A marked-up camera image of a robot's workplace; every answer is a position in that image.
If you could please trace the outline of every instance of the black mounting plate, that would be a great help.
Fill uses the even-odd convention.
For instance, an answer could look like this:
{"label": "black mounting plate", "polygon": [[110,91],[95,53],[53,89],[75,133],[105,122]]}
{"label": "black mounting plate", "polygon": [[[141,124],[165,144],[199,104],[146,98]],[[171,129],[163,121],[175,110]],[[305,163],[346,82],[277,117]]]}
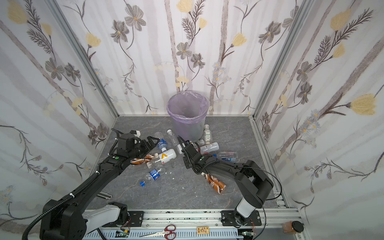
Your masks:
{"label": "black mounting plate", "polygon": [[143,211],[128,211],[128,214],[131,216],[131,221],[129,222],[130,227],[141,227],[143,222]]}
{"label": "black mounting plate", "polygon": [[[261,226],[262,225],[259,211],[256,211],[256,210],[253,211],[251,213],[251,215],[249,216],[249,219],[253,220],[253,224],[255,226]],[[233,211],[228,211],[228,210],[221,211],[221,222],[223,223],[224,227],[228,227],[228,226],[238,227],[238,224],[235,220],[235,215],[234,215]],[[249,221],[244,226],[252,226],[252,222]]]}

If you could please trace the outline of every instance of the mesh trash bin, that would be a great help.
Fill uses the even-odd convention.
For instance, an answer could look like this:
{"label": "mesh trash bin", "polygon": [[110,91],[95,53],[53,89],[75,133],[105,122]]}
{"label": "mesh trash bin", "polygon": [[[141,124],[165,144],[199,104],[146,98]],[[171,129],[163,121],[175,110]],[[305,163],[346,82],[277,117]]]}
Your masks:
{"label": "mesh trash bin", "polygon": [[184,140],[199,140],[203,135],[209,100],[191,91],[180,92],[170,98],[167,112],[172,118],[176,135]]}

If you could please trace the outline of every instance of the red scissor handle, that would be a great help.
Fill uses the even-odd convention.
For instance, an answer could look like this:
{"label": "red scissor handle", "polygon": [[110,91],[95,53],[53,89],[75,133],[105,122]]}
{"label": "red scissor handle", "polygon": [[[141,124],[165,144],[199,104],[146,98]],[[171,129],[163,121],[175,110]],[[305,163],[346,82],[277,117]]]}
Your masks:
{"label": "red scissor handle", "polygon": [[174,240],[176,238],[176,233],[174,233],[174,231],[176,230],[176,226],[173,225],[173,224],[170,224],[168,225],[164,231],[166,232],[170,232],[169,234],[165,234],[164,237],[167,239],[167,240]]}

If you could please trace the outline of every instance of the scissors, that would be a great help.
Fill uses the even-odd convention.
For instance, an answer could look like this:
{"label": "scissors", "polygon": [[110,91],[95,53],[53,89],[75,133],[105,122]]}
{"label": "scissors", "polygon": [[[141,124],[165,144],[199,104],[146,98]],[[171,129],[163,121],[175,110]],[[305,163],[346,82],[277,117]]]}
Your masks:
{"label": "scissors", "polygon": [[156,236],[164,236],[167,240],[174,240],[176,238],[176,233],[174,232],[176,230],[176,226],[173,224],[168,225],[164,231],[152,233],[148,235],[144,235],[141,237],[156,237]]}

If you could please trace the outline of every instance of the robotic arm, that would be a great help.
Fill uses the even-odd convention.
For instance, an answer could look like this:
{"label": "robotic arm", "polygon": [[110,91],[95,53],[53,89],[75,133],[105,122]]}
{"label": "robotic arm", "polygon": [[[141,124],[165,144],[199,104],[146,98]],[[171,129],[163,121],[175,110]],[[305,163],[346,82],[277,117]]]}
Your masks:
{"label": "robotic arm", "polygon": [[59,201],[50,200],[44,205],[43,214],[27,227],[23,234],[27,240],[28,233],[41,220],[40,239],[42,240],[77,240],[89,232],[107,223],[123,225],[128,218],[127,205],[112,202],[102,209],[84,213],[89,203],[113,179],[131,164],[134,158],[144,158],[159,139],[147,137],[141,140],[139,131],[123,134],[115,129],[117,138],[109,156],[98,164],[97,171],[85,180],[72,193]]}
{"label": "robotic arm", "polygon": [[253,161],[246,163],[232,163],[218,160],[211,154],[200,154],[190,142],[178,137],[184,164],[187,169],[192,168],[196,174],[202,172],[213,175],[226,176],[235,180],[243,198],[230,214],[235,221],[232,226],[246,225],[250,221],[250,215],[256,208],[262,208],[265,200],[273,188],[273,182]]}

